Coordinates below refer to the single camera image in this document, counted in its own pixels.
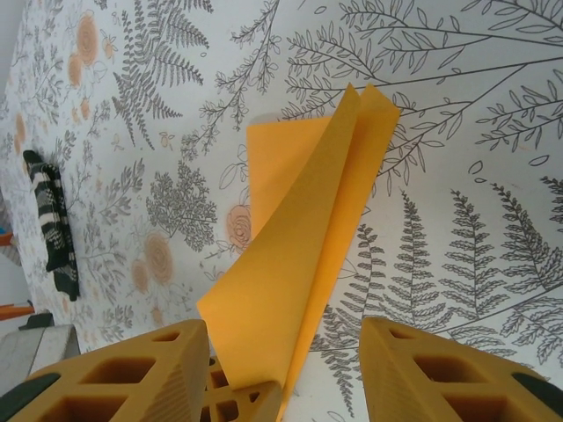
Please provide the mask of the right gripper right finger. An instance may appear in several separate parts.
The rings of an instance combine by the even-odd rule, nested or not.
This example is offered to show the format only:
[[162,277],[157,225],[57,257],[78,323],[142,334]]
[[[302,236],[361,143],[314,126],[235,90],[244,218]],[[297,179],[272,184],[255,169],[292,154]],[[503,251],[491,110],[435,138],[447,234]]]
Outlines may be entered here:
[[366,317],[360,364],[372,421],[560,421],[562,391],[512,360]]

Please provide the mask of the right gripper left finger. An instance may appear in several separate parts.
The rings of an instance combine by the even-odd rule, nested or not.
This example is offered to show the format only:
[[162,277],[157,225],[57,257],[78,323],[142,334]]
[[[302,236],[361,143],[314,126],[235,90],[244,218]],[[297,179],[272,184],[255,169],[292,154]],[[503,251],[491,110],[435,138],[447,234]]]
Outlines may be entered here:
[[62,360],[1,397],[3,421],[196,421],[209,360],[201,320]]

